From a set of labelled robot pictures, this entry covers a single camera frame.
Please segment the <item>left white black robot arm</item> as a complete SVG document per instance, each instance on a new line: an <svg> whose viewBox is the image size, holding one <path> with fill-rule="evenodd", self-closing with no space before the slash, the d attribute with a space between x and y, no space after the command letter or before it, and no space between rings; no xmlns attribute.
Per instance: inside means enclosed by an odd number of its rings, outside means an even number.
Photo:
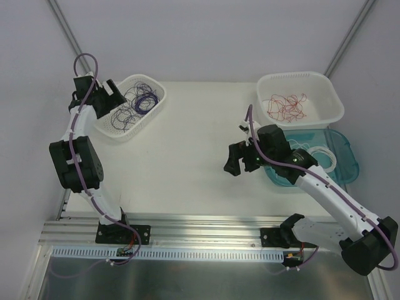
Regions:
<svg viewBox="0 0 400 300"><path fill-rule="evenodd" d="M131 228L121 222L122 209L105 188L103 165L89 133L98 119L126 103L126 98L113 80L101 84L92 72L75 77L74 84L69 124L62 138L49 145L51 159L61 186L84 198L97 213L99 223L111 226L109 235L117 243L125 243Z"/></svg>

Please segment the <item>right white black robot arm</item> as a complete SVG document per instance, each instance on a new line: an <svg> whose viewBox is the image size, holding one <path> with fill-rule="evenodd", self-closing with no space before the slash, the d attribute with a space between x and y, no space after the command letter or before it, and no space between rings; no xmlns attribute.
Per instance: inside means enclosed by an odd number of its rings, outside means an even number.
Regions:
<svg viewBox="0 0 400 300"><path fill-rule="evenodd" d="M356 273L367 276L383 270L382 261L393 257L394 271L399 266L395 244L397 222L379 217L345 192L325 172L317 160L303 149L293 149L284 132L276 125L255 126L243 121L239 128L246 139L229 145L224 171L238 176L268 166L278 176L299 187L321 205L336 221L335 226L321 224L302 214L293 214L280 225L285 248L300 242L313 244L339 254Z"/></svg>

